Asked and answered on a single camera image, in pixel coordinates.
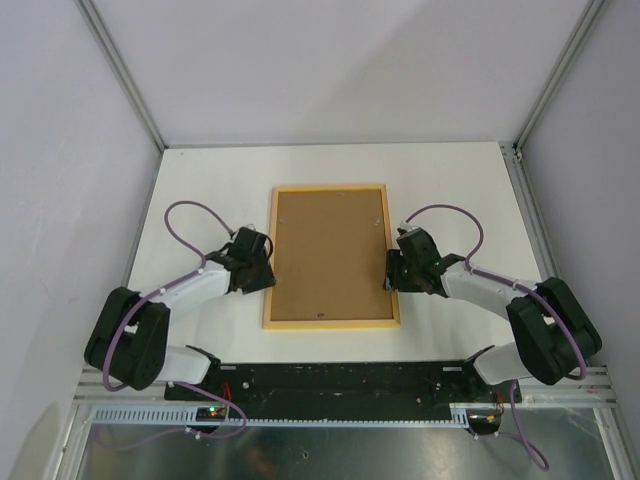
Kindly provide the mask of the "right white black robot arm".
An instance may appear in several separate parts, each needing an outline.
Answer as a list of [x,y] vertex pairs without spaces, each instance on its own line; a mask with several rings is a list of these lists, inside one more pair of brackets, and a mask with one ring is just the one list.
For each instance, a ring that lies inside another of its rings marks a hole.
[[514,341],[489,346],[467,360],[463,393],[484,401],[505,381],[534,378],[554,385],[582,379],[602,339],[567,283],[557,277],[522,282],[478,269],[457,254],[443,256],[431,235],[409,224],[398,228],[398,247],[387,251],[384,288],[465,301],[510,325]]

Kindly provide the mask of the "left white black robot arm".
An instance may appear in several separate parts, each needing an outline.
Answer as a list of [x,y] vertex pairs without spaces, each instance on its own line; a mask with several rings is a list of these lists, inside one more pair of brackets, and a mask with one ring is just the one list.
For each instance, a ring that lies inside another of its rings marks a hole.
[[227,294],[250,294],[276,285],[270,264],[273,242],[268,235],[240,228],[221,249],[204,256],[204,263],[146,294],[118,287],[103,305],[84,350],[84,360],[118,386],[142,391],[156,381],[185,383],[197,398],[214,397],[221,376],[217,358],[193,346],[168,344],[169,328],[206,302]]

